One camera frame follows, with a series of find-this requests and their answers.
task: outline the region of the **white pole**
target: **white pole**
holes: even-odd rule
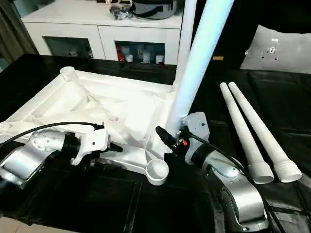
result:
[[[177,90],[190,52],[197,0],[186,0],[180,34],[177,69],[173,89]]]
[[[229,83],[229,88],[271,158],[274,164],[274,170],[281,182],[287,183],[300,179],[302,173],[297,165],[287,157],[282,147],[277,143],[276,139],[270,133],[269,129],[260,119],[237,85],[234,82],[231,82]]]
[[[255,183],[270,183],[274,179],[271,168],[264,161],[227,84],[221,83],[220,89],[245,152],[245,156],[249,164],[248,171],[250,175]]]
[[[207,0],[183,78],[166,124],[167,131],[176,137],[181,119],[188,115],[217,41],[234,0]]]

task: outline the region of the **white plastic cup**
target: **white plastic cup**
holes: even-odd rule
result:
[[[121,46],[121,51],[125,57],[130,55],[130,47],[129,46]]]
[[[142,52],[144,50],[144,44],[137,45],[137,58],[142,59]]]
[[[151,57],[151,53],[149,50],[144,50],[142,52],[142,62],[143,63],[150,63],[150,57]]]
[[[133,62],[133,57],[134,57],[134,56],[131,55],[131,54],[127,55],[127,56],[126,56],[126,61],[127,61],[127,62]]]
[[[157,56],[155,56],[155,63],[156,64],[164,63],[164,55],[157,55]]]

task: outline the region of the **white plastic base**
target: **white plastic base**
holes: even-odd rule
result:
[[[274,170],[277,176],[283,183],[289,183],[297,181],[302,177],[302,173],[297,165],[291,160],[285,160],[283,162],[274,165]]]
[[[111,141],[124,148],[118,154],[103,153],[102,160],[147,176],[154,185],[168,174],[163,161],[167,147],[156,126],[165,127],[175,97],[171,85],[100,75],[64,67],[60,74],[0,123],[0,142],[34,127],[64,121],[104,122]],[[59,126],[76,136],[91,126]],[[30,135],[19,138],[26,143]]]

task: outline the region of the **black tablecloth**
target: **black tablecloth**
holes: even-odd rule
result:
[[[174,66],[24,55],[0,74],[1,121],[65,66],[166,84],[173,83],[175,74]],[[287,232],[310,232],[311,76],[214,67],[207,70],[191,111],[205,112],[210,141],[246,165],[219,89],[220,82],[230,81],[236,82],[304,173],[297,182],[280,183],[276,179],[260,188]],[[5,147],[0,159],[18,145]],[[259,141],[258,146],[266,162],[272,165]],[[224,232],[221,205],[200,171],[170,155],[165,160],[170,167],[168,179],[162,186],[152,186],[140,174],[112,166],[84,170],[56,157],[47,162],[40,176],[25,190],[0,188],[0,210],[7,217],[29,224],[87,233]]]

